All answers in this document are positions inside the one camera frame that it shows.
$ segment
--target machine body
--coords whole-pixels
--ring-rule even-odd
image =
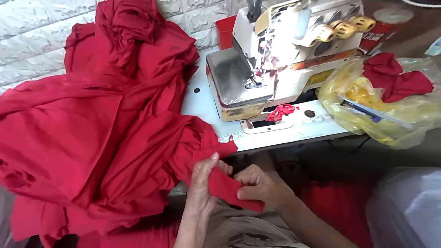
[[[207,74],[223,121],[258,116],[324,84],[375,21],[360,0],[266,1],[239,10],[233,48],[207,55]]]

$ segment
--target white table surface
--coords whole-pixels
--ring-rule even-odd
[[[306,140],[314,138],[328,139],[338,137],[338,135],[348,135],[347,130],[340,127],[317,100],[295,105],[300,110],[294,111],[292,114],[295,117],[293,118],[294,125],[287,129],[246,134],[243,132],[239,121],[221,121],[217,114],[205,72],[206,55],[215,51],[218,51],[218,48],[200,52],[201,57],[197,62],[199,69],[187,87],[181,114],[198,116],[203,121],[211,124],[221,143],[227,142],[232,135],[239,152],[277,145],[283,146],[283,144],[290,145],[292,142],[306,142]],[[194,92],[196,88],[200,89],[198,93]],[[305,110],[314,111],[316,116],[313,118],[306,117]]]

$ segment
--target white brick wall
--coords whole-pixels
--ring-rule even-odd
[[[75,23],[94,21],[100,0],[0,0],[0,93],[26,80],[64,74],[64,45]],[[157,0],[198,49],[217,45],[214,23],[246,0]]]

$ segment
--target beige pants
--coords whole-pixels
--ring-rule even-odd
[[[255,154],[252,163],[286,185],[274,170],[268,153]],[[205,248],[293,247],[307,248],[273,210],[237,210],[219,200],[210,217]]]

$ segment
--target yellow plastic bag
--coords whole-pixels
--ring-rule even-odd
[[[432,93],[415,95],[392,103],[381,100],[382,89],[373,88],[363,73],[363,59],[348,62],[340,69],[319,93],[318,99],[343,128],[355,134],[367,133],[373,139],[396,149],[416,146],[424,140],[426,131],[441,127],[441,71],[430,58],[398,59],[403,70],[422,71],[433,83]],[[405,128],[387,119],[375,123],[369,116],[340,105],[349,99],[386,115],[412,125]]]

